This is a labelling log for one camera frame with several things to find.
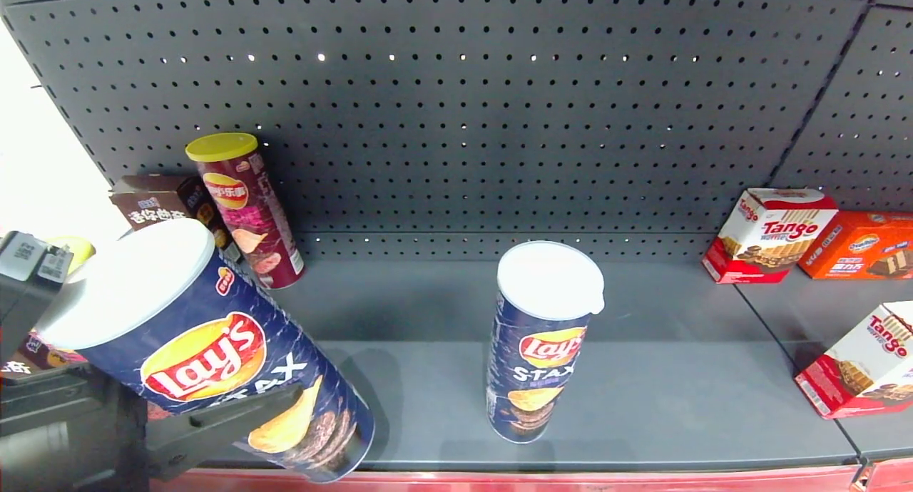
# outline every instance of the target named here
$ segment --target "tango wafer box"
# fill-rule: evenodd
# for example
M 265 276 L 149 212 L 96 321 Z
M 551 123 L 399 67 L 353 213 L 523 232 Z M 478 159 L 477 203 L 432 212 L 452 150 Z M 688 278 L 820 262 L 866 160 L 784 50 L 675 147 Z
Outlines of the tango wafer box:
M 489 423 L 509 442 L 542 436 L 580 356 L 590 317 L 602 311 L 603 274 L 570 246 L 533 241 L 498 264 L 491 334 Z
M 913 400 L 913 301 L 880 304 L 795 377 L 825 419 L 901 411 Z
M 371 411 L 339 369 L 196 220 L 160 222 L 98 252 L 66 278 L 36 331 L 158 405 L 158 416 L 301 384 L 294 405 L 235 446 L 313 482 L 351 472 L 374 437 Z
M 843 210 L 799 267 L 825 280 L 913 278 L 913 215 Z
M 701 261 L 718 284 L 775 284 L 837 213 L 813 189 L 745 190 Z

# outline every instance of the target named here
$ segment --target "potato chip can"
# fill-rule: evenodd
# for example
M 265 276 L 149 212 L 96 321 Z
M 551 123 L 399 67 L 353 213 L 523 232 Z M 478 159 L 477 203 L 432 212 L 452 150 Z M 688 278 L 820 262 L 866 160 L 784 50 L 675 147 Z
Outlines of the potato chip can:
M 580 356 L 593 314 L 606 306 L 603 274 L 571 246 L 525 242 L 498 264 L 498 309 L 489 355 L 489 421 L 509 442 L 545 432 Z
M 301 278 L 304 261 L 257 138 L 240 132 L 205 135 L 187 145 L 186 152 L 260 284 L 280 289 Z
M 36 330 L 171 414 L 303 385 L 236 446 L 326 483 L 359 465 L 374 417 L 336 366 L 193 219 L 131 233 L 75 271 Z

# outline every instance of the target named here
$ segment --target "brown snack box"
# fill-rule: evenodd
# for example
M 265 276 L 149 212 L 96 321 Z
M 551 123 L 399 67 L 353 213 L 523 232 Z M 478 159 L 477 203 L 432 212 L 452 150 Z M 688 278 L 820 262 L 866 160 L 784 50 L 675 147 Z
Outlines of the brown snack box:
M 128 175 L 111 189 L 111 203 L 121 210 L 134 230 L 169 219 L 195 218 L 215 237 L 229 260 L 241 259 L 212 196 L 199 176 Z
M 0 362 L 0 376 L 23 378 L 66 363 L 68 362 L 58 352 L 40 342 L 37 337 L 29 335 L 19 344 L 19 349 L 13 353 L 9 362 Z

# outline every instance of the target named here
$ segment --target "white wall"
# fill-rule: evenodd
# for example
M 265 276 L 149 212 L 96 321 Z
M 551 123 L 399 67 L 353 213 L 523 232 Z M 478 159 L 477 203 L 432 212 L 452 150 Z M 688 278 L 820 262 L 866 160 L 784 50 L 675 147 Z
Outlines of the white wall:
M 0 24 L 0 235 L 78 235 L 95 246 L 130 228 L 83 150 Z

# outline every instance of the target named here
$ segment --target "white plastic lid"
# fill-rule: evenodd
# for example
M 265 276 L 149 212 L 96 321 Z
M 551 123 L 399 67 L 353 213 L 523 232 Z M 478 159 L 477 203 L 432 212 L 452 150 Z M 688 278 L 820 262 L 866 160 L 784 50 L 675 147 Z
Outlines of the white plastic lid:
M 117 339 L 180 296 L 214 248 L 212 233 L 195 219 L 160 222 L 131 233 L 69 275 L 35 329 L 62 349 Z
M 596 262 L 558 242 L 523 242 L 509 249 L 498 263 L 498 287 L 513 306 L 539 319 L 578 319 L 606 306 Z

